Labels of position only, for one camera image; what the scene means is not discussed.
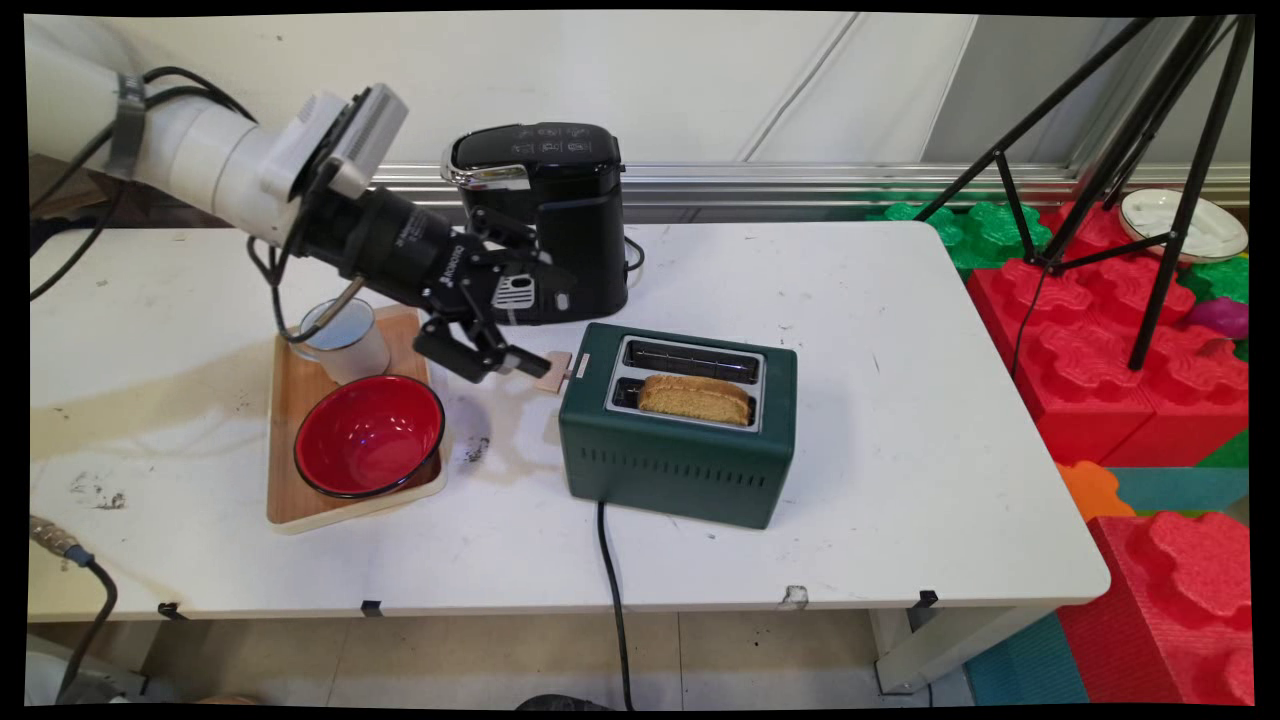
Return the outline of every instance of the white plate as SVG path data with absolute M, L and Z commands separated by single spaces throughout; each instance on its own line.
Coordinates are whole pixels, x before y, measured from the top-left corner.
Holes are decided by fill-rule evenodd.
M 1120 224 L 1129 237 L 1147 240 L 1169 232 L 1174 213 L 1183 193 L 1176 190 L 1147 188 L 1130 192 L 1120 204 Z M 1249 233 L 1234 215 L 1204 200 L 1196 201 L 1192 227 L 1183 241 L 1179 256 L 1184 263 L 1221 263 L 1230 260 L 1249 247 Z M 1149 247 L 1156 255 L 1165 254 L 1165 246 Z

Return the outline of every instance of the bread slice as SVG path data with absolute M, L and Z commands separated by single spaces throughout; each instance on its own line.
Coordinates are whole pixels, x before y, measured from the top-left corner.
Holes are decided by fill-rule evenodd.
M 640 409 L 745 427 L 749 397 L 745 389 L 714 378 L 649 375 L 640 389 Z

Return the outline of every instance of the toaster slot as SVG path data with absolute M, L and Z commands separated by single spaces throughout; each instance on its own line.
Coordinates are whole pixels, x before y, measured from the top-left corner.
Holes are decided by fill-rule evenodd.
M 649 410 L 640 410 L 640 391 L 644 389 L 644 380 L 636 378 L 618 378 L 617 383 L 613 384 L 613 405 L 616 407 L 626 407 L 627 410 L 635 410 L 641 415 L 657 415 L 659 418 L 678 418 L 682 420 L 690 420 L 691 418 L 685 418 L 684 415 L 668 415 L 667 413 L 650 413 Z M 722 425 L 726 428 L 740 428 L 741 425 L 733 425 L 730 423 L 713 423 L 710 420 L 696 420 L 698 423 L 705 423 L 709 425 Z M 748 427 L 755 424 L 755 398 L 746 398 L 746 424 Z
M 760 361 L 749 355 L 632 340 L 627 342 L 622 364 L 641 370 L 698 375 L 740 384 L 755 384 Z

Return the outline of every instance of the cable connector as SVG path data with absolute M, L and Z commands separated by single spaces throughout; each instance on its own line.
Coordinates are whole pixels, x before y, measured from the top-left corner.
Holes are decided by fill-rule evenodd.
M 76 562 L 81 568 L 93 561 L 93 553 L 84 550 L 79 541 L 76 539 L 76 536 L 44 518 L 35 515 L 29 515 L 29 518 L 31 539 L 36 541 L 36 544 L 59 557 L 65 557 Z

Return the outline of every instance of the black coffee maker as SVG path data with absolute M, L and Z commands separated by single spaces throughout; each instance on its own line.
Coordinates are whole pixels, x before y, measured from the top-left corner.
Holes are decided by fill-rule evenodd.
M 506 277 L 493 296 L 502 324 L 544 324 L 612 315 L 627 302 L 622 234 L 622 154 L 599 126 L 502 126 L 460 137 L 440 176 L 458 186 L 467 215 L 488 208 L 534 225 L 538 246 L 572 273 L 568 288 Z

